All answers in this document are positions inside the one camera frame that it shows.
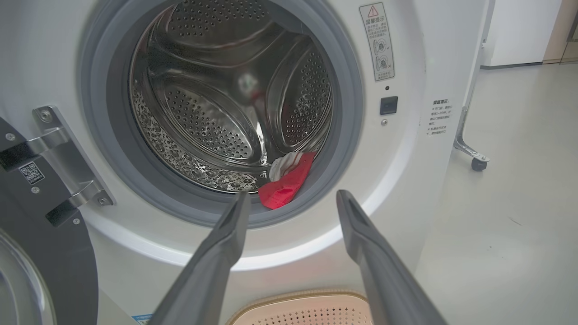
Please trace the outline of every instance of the sticker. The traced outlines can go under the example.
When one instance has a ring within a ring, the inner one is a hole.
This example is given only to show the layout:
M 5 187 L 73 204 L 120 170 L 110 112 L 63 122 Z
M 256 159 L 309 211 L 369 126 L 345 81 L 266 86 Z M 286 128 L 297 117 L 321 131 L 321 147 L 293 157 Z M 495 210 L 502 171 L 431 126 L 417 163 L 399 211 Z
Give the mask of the sticker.
M 450 117 L 454 114 L 454 107 L 449 99 L 438 99 L 433 101 L 431 109 L 428 111 L 428 136 L 442 135 L 447 133 Z
M 153 314 L 150 313 L 148 315 L 133 316 L 132 319 L 136 320 L 140 325 L 147 325 L 151 317 L 153 317 Z
M 31 162 L 29 164 L 20 167 L 19 170 L 22 173 L 22 175 L 26 177 L 26 180 L 28 181 L 28 183 L 30 183 L 30 185 L 34 185 L 45 178 L 44 174 L 42 174 L 42 172 L 40 171 L 40 169 L 38 169 L 38 166 L 36 166 L 34 162 Z
M 360 13 L 369 41 L 375 81 L 393 78 L 395 76 L 394 54 L 383 3 L 362 6 Z

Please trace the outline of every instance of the caster wheel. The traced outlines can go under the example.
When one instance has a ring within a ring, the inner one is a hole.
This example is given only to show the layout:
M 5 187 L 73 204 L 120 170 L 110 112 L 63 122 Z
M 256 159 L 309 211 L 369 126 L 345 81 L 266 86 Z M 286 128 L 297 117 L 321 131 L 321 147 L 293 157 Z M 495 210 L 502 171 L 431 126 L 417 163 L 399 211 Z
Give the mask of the caster wheel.
M 488 165 L 488 162 L 486 161 L 479 161 L 478 159 L 473 159 L 472 160 L 472 169 L 475 170 L 476 172 L 481 172 L 483 171 Z

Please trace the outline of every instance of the warning label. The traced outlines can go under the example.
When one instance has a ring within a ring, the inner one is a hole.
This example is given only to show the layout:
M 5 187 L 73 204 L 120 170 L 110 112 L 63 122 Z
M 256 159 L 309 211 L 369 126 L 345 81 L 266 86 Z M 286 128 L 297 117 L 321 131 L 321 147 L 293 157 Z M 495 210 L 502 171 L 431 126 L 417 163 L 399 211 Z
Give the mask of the warning label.
M 442 135 L 447 132 L 450 117 L 454 114 L 454 107 L 449 99 L 433 101 L 432 108 L 427 116 L 428 136 Z
M 375 81 L 394 77 L 394 55 L 383 3 L 362 6 L 360 13 L 369 41 Z

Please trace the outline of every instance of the washing machine door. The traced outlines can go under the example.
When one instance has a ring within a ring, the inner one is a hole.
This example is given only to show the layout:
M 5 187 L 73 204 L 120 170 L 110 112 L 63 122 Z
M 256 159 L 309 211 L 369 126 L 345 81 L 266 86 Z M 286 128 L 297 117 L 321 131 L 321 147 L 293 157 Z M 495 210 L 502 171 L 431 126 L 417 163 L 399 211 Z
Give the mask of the washing machine door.
M 98 279 L 82 215 L 46 159 L 0 119 L 0 323 L 96 324 Z

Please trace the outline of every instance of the screw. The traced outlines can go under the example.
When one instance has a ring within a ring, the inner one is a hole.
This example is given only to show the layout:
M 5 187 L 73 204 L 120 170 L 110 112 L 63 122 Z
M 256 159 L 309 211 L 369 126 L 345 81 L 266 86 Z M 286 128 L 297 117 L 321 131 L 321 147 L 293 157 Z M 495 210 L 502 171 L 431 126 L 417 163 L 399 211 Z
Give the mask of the screw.
M 110 202 L 109 202 L 108 199 L 105 198 L 105 197 L 101 197 L 100 199 L 98 199 L 98 203 L 99 203 L 100 205 L 110 205 Z
M 40 119 L 45 123 L 50 123 L 52 122 L 52 114 L 47 109 L 43 109 L 40 112 Z

